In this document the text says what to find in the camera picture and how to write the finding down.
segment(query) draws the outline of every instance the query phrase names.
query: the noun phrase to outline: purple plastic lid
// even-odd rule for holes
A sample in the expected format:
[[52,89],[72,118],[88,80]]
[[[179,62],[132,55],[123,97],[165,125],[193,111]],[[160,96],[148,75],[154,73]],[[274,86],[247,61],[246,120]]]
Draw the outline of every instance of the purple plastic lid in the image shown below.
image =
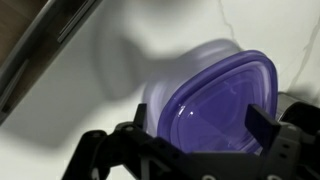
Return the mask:
[[158,136],[184,152],[245,151],[259,144],[244,121],[248,104],[275,117],[277,75],[261,52],[244,51],[200,72],[183,84],[164,107]]

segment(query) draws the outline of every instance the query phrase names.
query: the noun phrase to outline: robotic claw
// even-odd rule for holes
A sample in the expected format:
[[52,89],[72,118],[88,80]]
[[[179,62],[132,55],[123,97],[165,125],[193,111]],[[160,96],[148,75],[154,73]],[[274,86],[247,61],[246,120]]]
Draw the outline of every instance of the robotic claw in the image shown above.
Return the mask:
[[85,133],[63,180],[104,180],[110,168],[124,165],[143,180],[316,180],[320,179],[320,110],[292,105],[282,122],[249,105],[246,127],[260,143],[260,156],[241,152],[185,154],[143,130],[146,104],[133,122],[119,124],[111,135]]

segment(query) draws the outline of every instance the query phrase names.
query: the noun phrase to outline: white surface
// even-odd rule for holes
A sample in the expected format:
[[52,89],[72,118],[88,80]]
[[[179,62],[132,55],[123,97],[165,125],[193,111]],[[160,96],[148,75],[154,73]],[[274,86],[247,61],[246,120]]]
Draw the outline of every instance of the white surface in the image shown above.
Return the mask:
[[[81,135],[131,121],[144,75],[217,38],[272,59],[320,104],[318,0],[104,0],[0,129],[0,179],[60,179]],[[118,169],[111,179],[130,179]]]

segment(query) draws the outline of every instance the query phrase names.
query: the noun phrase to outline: plastic container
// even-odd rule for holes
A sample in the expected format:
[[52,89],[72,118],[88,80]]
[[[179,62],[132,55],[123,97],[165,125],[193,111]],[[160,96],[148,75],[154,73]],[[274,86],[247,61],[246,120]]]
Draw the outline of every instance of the plastic container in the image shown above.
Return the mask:
[[183,84],[164,107],[157,133],[184,152],[254,153],[260,146],[244,125],[248,104],[275,117],[276,70],[258,51],[221,60]]
[[160,114],[174,92],[187,80],[212,64],[240,52],[240,48],[225,39],[203,44],[174,60],[165,70],[148,81],[143,101],[148,104],[147,132],[157,135]]

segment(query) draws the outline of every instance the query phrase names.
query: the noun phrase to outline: purple lid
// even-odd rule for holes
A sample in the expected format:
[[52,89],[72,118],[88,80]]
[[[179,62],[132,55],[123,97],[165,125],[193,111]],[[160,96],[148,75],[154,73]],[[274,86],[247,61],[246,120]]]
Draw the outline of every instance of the purple lid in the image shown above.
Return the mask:
[[255,152],[247,131],[248,104],[275,116],[277,75],[261,52],[244,51],[200,72],[183,84],[164,107],[158,135],[184,152]]

